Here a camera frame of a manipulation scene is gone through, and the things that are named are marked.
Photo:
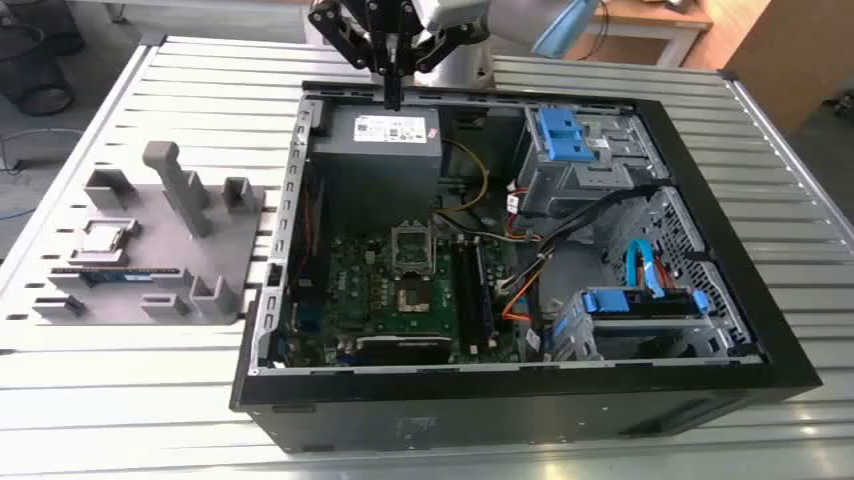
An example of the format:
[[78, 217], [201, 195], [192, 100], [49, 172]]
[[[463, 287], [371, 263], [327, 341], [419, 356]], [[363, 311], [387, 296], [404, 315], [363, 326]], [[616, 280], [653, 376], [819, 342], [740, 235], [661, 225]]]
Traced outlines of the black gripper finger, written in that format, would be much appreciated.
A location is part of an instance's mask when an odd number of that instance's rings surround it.
[[480, 1], [403, 1], [393, 55], [393, 109], [401, 106], [404, 78], [427, 74], [463, 46], [481, 42]]
[[393, 108], [392, 7], [391, 1], [313, 1], [308, 13], [311, 25], [352, 67], [381, 78], [385, 109]]

